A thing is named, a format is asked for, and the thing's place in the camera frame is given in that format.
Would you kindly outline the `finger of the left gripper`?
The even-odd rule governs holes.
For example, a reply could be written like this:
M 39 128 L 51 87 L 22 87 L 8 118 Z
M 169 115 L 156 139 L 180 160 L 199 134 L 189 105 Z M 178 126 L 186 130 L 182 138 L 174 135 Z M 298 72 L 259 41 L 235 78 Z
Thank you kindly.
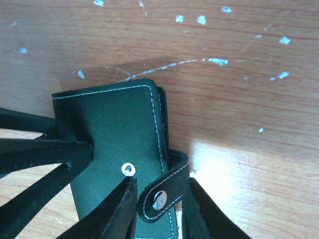
M 40 139 L 59 139 L 57 121 L 53 118 L 0 109 L 0 127 L 4 129 L 41 132 Z
M 0 208 L 0 237 L 15 238 L 35 215 L 93 160 L 93 147 L 86 142 L 45 139 L 2 139 L 0 174 L 31 167 L 58 164 Z

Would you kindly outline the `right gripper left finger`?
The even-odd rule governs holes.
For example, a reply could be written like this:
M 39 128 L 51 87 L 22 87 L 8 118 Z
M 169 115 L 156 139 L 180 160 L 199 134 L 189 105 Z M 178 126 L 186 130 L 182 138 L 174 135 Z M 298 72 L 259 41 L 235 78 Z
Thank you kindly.
M 90 214 L 60 239 L 133 239 L 137 221 L 137 180 L 126 177 Z

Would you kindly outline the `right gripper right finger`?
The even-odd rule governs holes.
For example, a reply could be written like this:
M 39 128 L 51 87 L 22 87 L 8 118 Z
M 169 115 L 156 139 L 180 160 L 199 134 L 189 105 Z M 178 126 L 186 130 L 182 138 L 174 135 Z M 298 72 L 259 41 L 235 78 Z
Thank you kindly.
M 205 192 L 195 178 L 189 178 L 182 199 L 184 239 L 249 239 Z

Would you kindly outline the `black card holder wallet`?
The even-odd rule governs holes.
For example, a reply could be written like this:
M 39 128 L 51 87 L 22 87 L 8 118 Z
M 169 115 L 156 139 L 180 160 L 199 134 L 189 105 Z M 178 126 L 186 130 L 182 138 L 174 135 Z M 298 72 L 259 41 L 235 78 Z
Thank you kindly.
M 175 205 L 188 157 L 168 145 L 165 92 L 150 79 L 52 95 L 62 139 L 93 146 L 93 161 L 72 182 L 80 219 L 132 173 L 138 183 L 137 239 L 178 237 Z

